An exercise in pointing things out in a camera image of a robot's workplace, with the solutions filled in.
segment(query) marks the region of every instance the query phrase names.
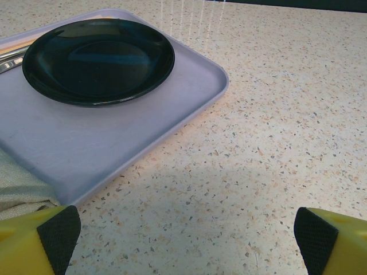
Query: black rubber pad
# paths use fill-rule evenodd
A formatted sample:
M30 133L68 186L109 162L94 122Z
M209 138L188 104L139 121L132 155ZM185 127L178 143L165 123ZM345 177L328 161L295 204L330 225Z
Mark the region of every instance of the black rubber pad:
M80 227L77 208L68 206L37 228L55 275L64 275L67 271Z
M294 235L309 275L322 275L338 233L338 229L307 208L298 209Z

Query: speckled countertop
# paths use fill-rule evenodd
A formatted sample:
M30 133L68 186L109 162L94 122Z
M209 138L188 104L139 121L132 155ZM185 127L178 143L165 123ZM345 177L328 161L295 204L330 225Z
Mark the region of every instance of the speckled countertop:
M127 9L225 96L80 208L71 274L306 274L297 209L367 219L367 15L202 1L0 1L0 37Z

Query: cloth napkin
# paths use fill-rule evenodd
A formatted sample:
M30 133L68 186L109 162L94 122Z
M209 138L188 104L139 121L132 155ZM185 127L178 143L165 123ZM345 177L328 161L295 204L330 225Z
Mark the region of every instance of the cloth napkin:
M0 221L58 205L51 185L0 149Z

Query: plate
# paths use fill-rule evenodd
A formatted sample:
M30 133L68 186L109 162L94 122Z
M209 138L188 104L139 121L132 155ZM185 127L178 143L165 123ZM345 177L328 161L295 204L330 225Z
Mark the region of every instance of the plate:
M174 50L160 32L122 19L91 19L58 27L31 44L23 73L42 95L96 107L135 99L163 83Z

